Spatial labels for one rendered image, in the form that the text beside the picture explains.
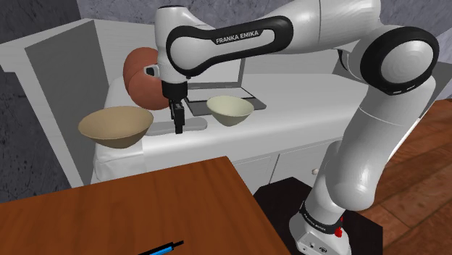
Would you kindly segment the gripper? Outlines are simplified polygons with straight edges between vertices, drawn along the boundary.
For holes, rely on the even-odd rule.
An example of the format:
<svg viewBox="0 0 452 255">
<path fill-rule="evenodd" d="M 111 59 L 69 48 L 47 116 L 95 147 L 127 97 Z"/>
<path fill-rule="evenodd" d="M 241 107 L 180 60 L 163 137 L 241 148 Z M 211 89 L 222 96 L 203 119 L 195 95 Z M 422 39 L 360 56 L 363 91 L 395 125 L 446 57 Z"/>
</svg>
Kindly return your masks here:
<svg viewBox="0 0 452 255">
<path fill-rule="evenodd" d="M 174 120 L 175 133 L 181 134 L 185 125 L 185 109 L 181 101 L 188 95 L 188 83 L 168 83 L 162 81 L 162 94 L 169 99 L 169 107 L 171 111 L 171 119 Z"/>
</svg>

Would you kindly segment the cream bowl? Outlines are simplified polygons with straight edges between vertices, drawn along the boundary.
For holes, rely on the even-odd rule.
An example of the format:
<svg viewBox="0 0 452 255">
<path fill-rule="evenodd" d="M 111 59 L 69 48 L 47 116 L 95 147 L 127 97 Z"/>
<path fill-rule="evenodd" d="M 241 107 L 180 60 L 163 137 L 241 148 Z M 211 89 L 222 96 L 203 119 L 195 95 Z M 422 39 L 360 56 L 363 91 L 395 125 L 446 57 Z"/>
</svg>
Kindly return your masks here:
<svg viewBox="0 0 452 255">
<path fill-rule="evenodd" d="M 234 96 L 211 97 L 206 106 L 212 116 L 227 127 L 241 123 L 254 111 L 252 103 Z"/>
</svg>

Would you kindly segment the tan bowl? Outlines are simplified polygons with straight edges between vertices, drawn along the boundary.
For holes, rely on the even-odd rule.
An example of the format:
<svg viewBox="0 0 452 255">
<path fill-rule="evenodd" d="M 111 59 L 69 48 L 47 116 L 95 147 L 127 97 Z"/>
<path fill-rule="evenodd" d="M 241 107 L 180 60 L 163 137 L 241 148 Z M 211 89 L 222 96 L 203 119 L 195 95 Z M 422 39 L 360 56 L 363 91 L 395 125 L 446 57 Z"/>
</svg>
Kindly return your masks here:
<svg viewBox="0 0 452 255">
<path fill-rule="evenodd" d="M 137 106 L 114 106 L 93 112 L 78 124 L 82 135 L 112 149 L 126 149 L 146 134 L 154 116 Z"/>
</svg>

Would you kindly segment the grey laptop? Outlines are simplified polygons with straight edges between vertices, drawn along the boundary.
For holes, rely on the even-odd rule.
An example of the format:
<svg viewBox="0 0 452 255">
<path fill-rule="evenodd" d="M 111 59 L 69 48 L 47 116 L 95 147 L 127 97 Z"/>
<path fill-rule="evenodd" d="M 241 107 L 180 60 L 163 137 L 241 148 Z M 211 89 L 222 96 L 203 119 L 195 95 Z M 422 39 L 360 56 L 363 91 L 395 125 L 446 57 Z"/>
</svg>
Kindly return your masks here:
<svg viewBox="0 0 452 255">
<path fill-rule="evenodd" d="M 206 102 L 215 96 L 235 96 L 252 103 L 255 110 L 267 105 L 242 86 L 245 59 L 213 65 L 201 75 L 188 80 L 188 95 L 184 98 L 195 117 L 210 115 Z"/>
</svg>

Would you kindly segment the brown wooden table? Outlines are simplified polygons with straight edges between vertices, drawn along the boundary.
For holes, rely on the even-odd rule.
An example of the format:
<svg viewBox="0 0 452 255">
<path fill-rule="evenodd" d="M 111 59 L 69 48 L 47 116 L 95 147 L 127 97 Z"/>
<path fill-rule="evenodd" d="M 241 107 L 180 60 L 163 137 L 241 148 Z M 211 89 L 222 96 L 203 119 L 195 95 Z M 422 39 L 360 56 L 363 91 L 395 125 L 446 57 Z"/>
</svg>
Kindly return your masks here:
<svg viewBox="0 0 452 255">
<path fill-rule="evenodd" d="M 0 255 L 290 255 L 227 157 L 0 204 Z"/>
</svg>

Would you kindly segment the white bed with drawers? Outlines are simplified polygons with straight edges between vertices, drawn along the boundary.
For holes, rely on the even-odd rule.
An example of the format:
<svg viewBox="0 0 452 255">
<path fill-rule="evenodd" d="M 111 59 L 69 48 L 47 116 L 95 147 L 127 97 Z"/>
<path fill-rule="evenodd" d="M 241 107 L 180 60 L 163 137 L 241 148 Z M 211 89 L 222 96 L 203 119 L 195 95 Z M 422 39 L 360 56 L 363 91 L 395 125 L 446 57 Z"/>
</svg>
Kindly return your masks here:
<svg viewBox="0 0 452 255">
<path fill-rule="evenodd" d="M 0 67 L 18 77 L 72 186 L 226 156 L 251 192 L 295 177 L 315 179 L 367 92 L 346 79 L 338 55 L 321 51 L 246 60 L 243 88 L 265 109 L 225 127 L 146 136 L 126 149 L 98 146 L 78 131 L 81 119 L 131 104 L 122 81 L 125 57 L 154 46 L 152 25 L 83 19 L 0 44 Z"/>
</svg>

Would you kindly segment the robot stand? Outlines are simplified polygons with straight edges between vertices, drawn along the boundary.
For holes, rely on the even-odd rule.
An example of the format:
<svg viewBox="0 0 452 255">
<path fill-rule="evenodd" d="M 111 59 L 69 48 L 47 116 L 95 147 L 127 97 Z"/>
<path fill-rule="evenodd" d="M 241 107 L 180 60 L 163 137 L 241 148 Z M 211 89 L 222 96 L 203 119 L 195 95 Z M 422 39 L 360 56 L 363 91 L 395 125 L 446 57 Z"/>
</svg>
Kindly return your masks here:
<svg viewBox="0 0 452 255">
<path fill-rule="evenodd" d="M 294 177 L 260 187 L 254 194 L 262 211 L 291 255 L 305 255 L 290 234 L 289 220 L 309 195 L 311 187 Z M 352 255 L 383 255 L 383 228 L 357 212 L 346 211 L 343 227 L 349 237 Z"/>
</svg>

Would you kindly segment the blue and black pen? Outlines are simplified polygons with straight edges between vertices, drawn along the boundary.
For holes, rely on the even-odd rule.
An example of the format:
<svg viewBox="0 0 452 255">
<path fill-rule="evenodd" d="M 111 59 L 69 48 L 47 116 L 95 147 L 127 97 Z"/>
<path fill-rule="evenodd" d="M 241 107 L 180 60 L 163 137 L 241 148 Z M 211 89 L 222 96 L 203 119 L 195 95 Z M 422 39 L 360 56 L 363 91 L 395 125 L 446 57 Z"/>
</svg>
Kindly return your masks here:
<svg viewBox="0 0 452 255">
<path fill-rule="evenodd" d="M 140 253 L 139 255 L 163 255 L 163 254 L 173 251 L 175 249 L 175 247 L 183 245 L 183 244 L 184 244 L 184 241 L 178 241 L 175 243 L 169 242 L 162 246 L 153 248 L 151 250 L 144 251 L 143 253 Z"/>
</svg>

